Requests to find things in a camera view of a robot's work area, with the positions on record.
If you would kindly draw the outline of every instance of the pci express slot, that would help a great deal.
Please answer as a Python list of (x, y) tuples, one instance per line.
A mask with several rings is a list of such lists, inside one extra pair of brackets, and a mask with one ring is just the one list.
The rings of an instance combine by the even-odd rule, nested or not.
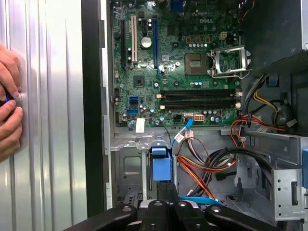
[(154, 54), (154, 69), (158, 68), (158, 20), (153, 19), (153, 54)]
[(131, 59), (134, 63), (138, 61), (137, 51), (137, 16), (133, 15), (131, 17)]
[(166, 100), (198, 99), (198, 98), (228, 98), (236, 94), (235, 90), (165, 90), (161, 92)]
[(125, 21), (121, 20), (121, 66), (125, 70), (126, 67), (126, 33)]
[(176, 109), (220, 109), (235, 107), (235, 100), (215, 100), (215, 101), (204, 101), (204, 100), (172, 100), (161, 102), (161, 105), (165, 106), (166, 110)]

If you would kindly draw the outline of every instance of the blue pci express slot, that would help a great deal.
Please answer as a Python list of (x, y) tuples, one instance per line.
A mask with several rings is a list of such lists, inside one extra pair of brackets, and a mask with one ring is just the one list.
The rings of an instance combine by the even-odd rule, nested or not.
[(158, 20), (153, 19), (154, 69), (158, 68)]
[(127, 109), (126, 114), (127, 115), (138, 115), (139, 112), (138, 112), (138, 109)]

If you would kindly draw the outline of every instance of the motherboard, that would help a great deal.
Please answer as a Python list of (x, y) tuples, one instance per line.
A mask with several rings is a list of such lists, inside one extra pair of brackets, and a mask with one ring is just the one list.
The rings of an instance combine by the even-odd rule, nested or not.
[[(113, 4), (115, 122), (134, 127), (231, 124), (240, 108), (238, 8), (220, 0), (124, 0)], [(219, 52), (219, 71), (215, 58)]]

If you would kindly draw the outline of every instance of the sticker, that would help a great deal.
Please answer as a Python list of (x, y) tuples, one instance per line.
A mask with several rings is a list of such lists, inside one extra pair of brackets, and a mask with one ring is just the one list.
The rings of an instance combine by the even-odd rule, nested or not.
[(145, 118), (137, 118), (136, 133), (144, 133)]
[(265, 133), (265, 132), (267, 132), (267, 130), (268, 130), (268, 128), (267, 128), (266, 126), (262, 125), (262, 126), (260, 126), (260, 127), (256, 130), (256, 132), (263, 132), (263, 133)]
[(181, 133), (178, 133), (174, 139), (178, 142), (181, 143), (181, 141), (184, 139), (184, 136)]

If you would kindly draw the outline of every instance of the side panel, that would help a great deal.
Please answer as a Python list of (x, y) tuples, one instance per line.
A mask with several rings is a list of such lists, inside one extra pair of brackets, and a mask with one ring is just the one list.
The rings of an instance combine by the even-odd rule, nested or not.
[(24, 110), (0, 230), (61, 231), (87, 218), (80, 1), (0, 1), (0, 43), (19, 55)]

